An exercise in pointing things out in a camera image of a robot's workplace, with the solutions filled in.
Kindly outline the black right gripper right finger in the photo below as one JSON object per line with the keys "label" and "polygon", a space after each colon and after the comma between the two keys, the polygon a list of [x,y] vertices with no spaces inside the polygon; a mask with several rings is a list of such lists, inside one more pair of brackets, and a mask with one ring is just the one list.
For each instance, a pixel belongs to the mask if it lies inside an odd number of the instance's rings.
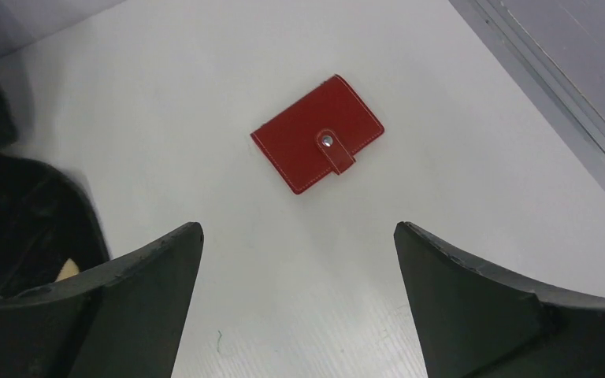
{"label": "black right gripper right finger", "polygon": [[430,377],[605,377],[605,298],[467,253],[410,222],[395,248]]}

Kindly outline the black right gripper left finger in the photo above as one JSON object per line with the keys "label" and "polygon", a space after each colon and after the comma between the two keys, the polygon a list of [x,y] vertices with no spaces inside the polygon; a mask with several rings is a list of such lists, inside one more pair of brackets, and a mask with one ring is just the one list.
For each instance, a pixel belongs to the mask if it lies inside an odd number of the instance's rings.
{"label": "black right gripper left finger", "polygon": [[0,377],[169,377],[204,242],[190,222],[129,254],[0,298]]}

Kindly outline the red leather card holder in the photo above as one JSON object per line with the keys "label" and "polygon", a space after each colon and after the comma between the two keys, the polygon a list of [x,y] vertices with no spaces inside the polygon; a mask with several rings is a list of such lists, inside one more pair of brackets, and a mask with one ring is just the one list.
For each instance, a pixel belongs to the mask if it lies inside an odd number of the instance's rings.
{"label": "red leather card holder", "polygon": [[357,92],[334,75],[251,133],[291,191],[300,195],[384,133],[384,126]]}

